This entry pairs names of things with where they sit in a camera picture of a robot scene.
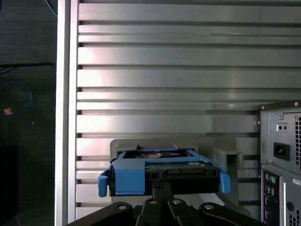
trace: black object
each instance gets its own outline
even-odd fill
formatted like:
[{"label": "black object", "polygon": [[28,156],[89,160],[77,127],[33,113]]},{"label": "black object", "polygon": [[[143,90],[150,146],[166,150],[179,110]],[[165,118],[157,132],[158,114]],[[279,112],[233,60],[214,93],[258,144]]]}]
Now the black object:
[{"label": "black object", "polygon": [[113,203],[80,218],[68,226],[263,226],[253,218],[215,203],[207,202],[198,210],[175,199],[170,183],[153,180],[152,198],[134,208],[126,202]]},{"label": "black object", "polygon": [[287,202],[286,207],[289,211],[293,211],[293,204],[291,202]]},{"label": "black object", "polygon": [[290,161],[290,146],[281,143],[274,143],[274,157]]},{"label": "black object", "polygon": [[280,223],[280,178],[278,175],[263,171],[263,222],[267,226],[278,226]]},{"label": "black object", "polygon": [[300,104],[301,104],[301,100],[290,100],[290,101],[272,103],[267,105],[259,105],[258,109],[260,111],[268,111],[268,110],[277,110],[277,109],[284,109],[284,108],[296,108],[296,107],[300,107]]},{"label": "black object", "polygon": [[18,154],[17,146],[0,147],[0,225],[9,221],[18,210]]}]

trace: screw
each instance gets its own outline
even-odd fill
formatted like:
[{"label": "screw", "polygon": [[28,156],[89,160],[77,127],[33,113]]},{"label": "screw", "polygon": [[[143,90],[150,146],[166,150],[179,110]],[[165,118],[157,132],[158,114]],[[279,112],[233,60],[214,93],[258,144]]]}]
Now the screw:
[{"label": "screw", "polygon": [[120,206],[118,206],[118,209],[120,209],[120,210],[125,210],[127,207],[125,206],[125,205],[120,205]]},{"label": "screw", "polygon": [[181,201],[178,199],[173,200],[173,204],[180,204],[180,203],[181,203]]},{"label": "screw", "polygon": [[207,209],[207,210],[212,210],[212,209],[213,209],[213,206],[212,206],[212,205],[206,205],[206,206],[205,206],[205,209]]}]

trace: gray bracket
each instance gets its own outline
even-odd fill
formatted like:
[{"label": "gray bracket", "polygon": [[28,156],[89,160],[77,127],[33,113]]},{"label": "gray bracket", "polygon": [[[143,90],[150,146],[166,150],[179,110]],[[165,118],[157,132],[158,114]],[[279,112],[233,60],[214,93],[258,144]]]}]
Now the gray bracket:
[{"label": "gray bracket", "polygon": [[225,196],[238,205],[238,170],[244,170],[243,154],[228,146],[214,148],[213,162],[230,175],[231,192]]}]

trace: metal rack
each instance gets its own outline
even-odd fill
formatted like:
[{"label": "metal rack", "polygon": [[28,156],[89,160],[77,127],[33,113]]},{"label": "metal rack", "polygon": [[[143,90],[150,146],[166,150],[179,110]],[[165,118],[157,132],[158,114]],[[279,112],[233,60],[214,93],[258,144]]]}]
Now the metal rack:
[{"label": "metal rack", "polygon": [[58,1],[56,226],[111,202],[96,179],[117,138],[231,136],[259,217],[256,107],[301,94],[299,8],[180,2]]}]

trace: blue cable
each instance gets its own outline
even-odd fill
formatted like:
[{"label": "blue cable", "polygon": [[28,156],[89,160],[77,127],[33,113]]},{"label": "blue cable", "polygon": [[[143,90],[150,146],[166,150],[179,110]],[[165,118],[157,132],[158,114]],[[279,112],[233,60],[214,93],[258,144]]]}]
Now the blue cable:
[{"label": "blue cable", "polygon": [[20,115],[20,114],[22,114],[23,112],[25,112],[25,111],[33,104],[33,101],[34,101],[33,91],[32,91],[31,88],[30,88],[26,83],[24,83],[24,82],[21,82],[21,81],[12,81],[12,82],[9,82],[9,83],[5,84],[4,86],[2,86],[2,87],[0,88],[0,91],[4,90],[4,89],[6,89],[8,86],[11,86],[11,85],[14,85],[14,84],[20,84],[20,85],[24,86],[25,88],[27,88],[28,91],[29,91],[29,93],[30,93],[31,99],[30,99],[30,101],[28,102],[28,104],[27,104],[24,108],[22,108],[21,110],[17,110],[17,111],[15,111],[15,112],[13,112],[13,114],[7,115],[7,116],[4,115],[4,114],[3,114],[3,115],[0,115],[0,118],[2,118],[2,119],[7,118],[7,117],[10,117],[10,116]]}]

